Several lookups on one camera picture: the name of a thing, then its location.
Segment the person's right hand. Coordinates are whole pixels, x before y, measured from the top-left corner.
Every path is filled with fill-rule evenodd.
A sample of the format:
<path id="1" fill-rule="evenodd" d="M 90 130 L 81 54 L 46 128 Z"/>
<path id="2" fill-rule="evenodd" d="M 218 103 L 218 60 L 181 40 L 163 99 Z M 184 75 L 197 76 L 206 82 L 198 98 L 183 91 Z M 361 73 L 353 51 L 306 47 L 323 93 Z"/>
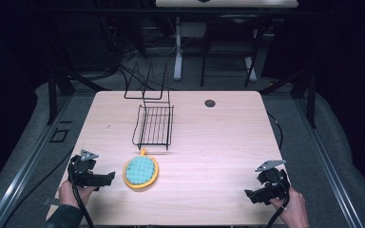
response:
<path id="1" fill-rule="evenodd" d="M 288 228 L 310 228 L 305 198 L 293 187 L 289 188 L 289 202 L 283 205 L 282 199 L 271 199 L 276 210 L 282 209 L 280 219 Z"/>

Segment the black metal stand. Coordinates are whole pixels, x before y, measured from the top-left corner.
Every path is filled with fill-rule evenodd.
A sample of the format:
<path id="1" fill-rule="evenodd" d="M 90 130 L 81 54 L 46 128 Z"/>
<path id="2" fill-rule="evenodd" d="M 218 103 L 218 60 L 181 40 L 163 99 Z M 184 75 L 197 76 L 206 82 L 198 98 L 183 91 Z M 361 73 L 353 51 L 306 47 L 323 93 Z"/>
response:
<path id="1" fill-rule="evenodd" d="M 259 93 L 261 95 L 269 94 L 290 82 L 295 83 L 290 92 L 290 95 L 293 99 L 301 99 L 304 94 L 307 94 L 306 120 L 310 126 L 315 128 L 317 77 L 314 75 L 314 72 L 311 69 L 302 69 L 292 75 L 284 77 L 272 85 L 269 85 L 265 89 L 262 89 Z"/>
<path id="2" fill-rule="evenodd" d="M 52 124 L 58 116 L 57 90 L 60 90 L 65 96 L 72 96 L 74 94 L 75 88 L 70 82 L 71 79 L 82 83 L 96 92 L 107 91 L 107 88 L 91 82 L 76 71 L 64 67 L 53 67 L 48 76 L 48 124 Z"/>

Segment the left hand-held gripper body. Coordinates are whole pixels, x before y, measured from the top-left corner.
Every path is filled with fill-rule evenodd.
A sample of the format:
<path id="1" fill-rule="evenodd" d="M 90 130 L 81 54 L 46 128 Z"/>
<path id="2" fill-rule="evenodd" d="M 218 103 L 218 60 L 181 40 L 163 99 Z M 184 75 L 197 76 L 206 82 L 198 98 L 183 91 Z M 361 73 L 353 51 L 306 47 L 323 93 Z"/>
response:
<path id="1" fill-rule="evenodd" d="M 68 180 L 81 187 L 98 186 L 97 177 L 92 172 L 97 158 L 97 154 L 82 149 L 80 155 L 73 156 L 69 161 Z"/>

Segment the white desk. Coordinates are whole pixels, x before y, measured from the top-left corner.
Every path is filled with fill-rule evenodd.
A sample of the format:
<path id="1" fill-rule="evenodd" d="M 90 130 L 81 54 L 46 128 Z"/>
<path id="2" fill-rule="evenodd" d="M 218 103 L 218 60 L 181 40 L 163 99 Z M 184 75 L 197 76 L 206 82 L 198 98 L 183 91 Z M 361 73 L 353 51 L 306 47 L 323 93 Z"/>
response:
<path id="1" fill-rule="evenodd" d="M 156 7 L 163 10 L 253 10 L 253 9 L 295 9 L 298 6 L 298 0 L 155 0 Z M 176 17 L 176 62 L 174 66 L 174 80 L 179 81 L 182 78 L 183 69 L 183 51 L 182 51 L 182 34 L 181 18 Z"/>

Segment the black wire rack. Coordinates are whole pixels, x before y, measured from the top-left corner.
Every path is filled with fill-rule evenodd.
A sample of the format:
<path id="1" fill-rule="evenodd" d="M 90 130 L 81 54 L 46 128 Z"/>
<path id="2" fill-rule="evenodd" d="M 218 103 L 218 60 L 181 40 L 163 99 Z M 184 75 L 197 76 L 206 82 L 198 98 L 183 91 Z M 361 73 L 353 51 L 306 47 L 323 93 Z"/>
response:
<path id="1" fill-rule="evenodd" d="M 172 142 L 174 106 L 170 101 L 167 65 L 156 80 L 152 65 L 142 74 L 135 64 L 125 79 L 124 98 L 139 102 L 132 143 L 139 149 L 145 146 L 168 148 Z"/>

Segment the black metal stool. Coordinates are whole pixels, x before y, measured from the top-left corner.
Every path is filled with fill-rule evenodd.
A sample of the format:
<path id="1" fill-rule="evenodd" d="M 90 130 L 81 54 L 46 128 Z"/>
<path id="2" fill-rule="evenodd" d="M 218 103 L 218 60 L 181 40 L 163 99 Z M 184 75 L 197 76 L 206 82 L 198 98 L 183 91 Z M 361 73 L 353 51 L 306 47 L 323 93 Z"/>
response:
<path id="1" fill-rule="evenodd" d="M 245 76 L 252 81 L 262 36 L 271 20 L 264 15 L 222 15 L 206 22 L 202 44 L 201 86 L 210 77 Z"/>

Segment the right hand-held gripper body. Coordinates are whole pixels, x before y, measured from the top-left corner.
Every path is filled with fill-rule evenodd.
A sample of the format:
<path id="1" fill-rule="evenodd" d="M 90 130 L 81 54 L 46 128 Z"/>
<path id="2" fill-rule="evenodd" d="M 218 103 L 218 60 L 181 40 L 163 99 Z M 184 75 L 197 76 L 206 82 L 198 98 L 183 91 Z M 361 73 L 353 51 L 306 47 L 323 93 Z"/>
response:
<path id="1" fill-rule="evenodd" d="M 287 179 L 287 174 L 284 169 L 278 170 L 279 165 L 285 164 L 282 161 L 265 161 L 261 164 L 256 172 L 259 172 L 257 180 L 263 185 L 266 190 L 266 198 L 270 199 L 284 199 L 287 196 L 290 183 Z"/>

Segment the person's left hand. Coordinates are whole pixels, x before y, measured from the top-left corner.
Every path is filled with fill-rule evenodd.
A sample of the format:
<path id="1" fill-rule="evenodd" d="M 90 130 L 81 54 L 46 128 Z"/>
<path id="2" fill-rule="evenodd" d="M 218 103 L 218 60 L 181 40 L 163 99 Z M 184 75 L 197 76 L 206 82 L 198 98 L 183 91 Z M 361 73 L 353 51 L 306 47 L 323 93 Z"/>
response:
<path id="1" fill-rule="evenodd" d="M 80 199 L 83 205 L 87 205 L 91 194 L 96 190 L 95 186 L 77 187 Z M 59 188 L 59 200 L 61 205 L 70 205 L 77 209 L 80 208 L 78 200 L 73 193 L 72 184 L 70 181 L 64 181 Z"/>

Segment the grey metal floor rail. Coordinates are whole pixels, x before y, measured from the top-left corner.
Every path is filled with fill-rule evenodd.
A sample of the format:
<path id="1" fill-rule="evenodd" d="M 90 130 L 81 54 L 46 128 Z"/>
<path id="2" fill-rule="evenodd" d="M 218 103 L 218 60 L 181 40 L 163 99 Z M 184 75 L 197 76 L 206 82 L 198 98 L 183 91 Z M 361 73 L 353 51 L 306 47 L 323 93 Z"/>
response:
<path id="1" fill-rule="evenodd" d="M 54 132 L 63 113 L 67 110 L 71 96 L 61 98 L 55 108 L 57 114 L 50 124 L 47 124 L 43 114 L 44 108 L 48 107 L 48 99 L 41 98 L 31 116 L 30 122 L 25 128 L 18 144 L 13 149 L 9 160 L 0 173 L 0 228 L 16 206 L 34 169 L 43 155 L 43 148 L 48 143 L 48 137 Z"/>
<path id="2" fill-rule="evenodd" d="M 302 100 L 294 99 L 295 107 L 297 108 L 300 118 L 304 122 L 309 135 L 311 136 L 316 148 L 318 161 L 322 166 L 322 170 L 330 184 L 332 192 L 336 198 L 337 204 L 350 228 L 364 228 L 359 215 L 345 189 L 335 167 L 331 161 L 326 147 L 320 138 L 318 131 L 309 123 L 306 115 L 306 106 Z"/>

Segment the yellow-rimmed teal scrubbing pad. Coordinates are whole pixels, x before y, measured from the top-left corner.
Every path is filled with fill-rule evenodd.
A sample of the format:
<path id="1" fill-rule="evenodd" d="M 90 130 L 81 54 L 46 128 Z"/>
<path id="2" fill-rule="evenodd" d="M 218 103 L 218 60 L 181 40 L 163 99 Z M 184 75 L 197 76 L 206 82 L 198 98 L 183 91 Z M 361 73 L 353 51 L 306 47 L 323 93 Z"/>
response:
<path id="1" fill-rule="evenodd" d="M 143 148 L 139 156 L 129 160 L 124 167 L 123 179 L 125 184 L 132 189 L 146 188 L 151 185 L 159 175 L 157 161 L 146 154 Z"/>

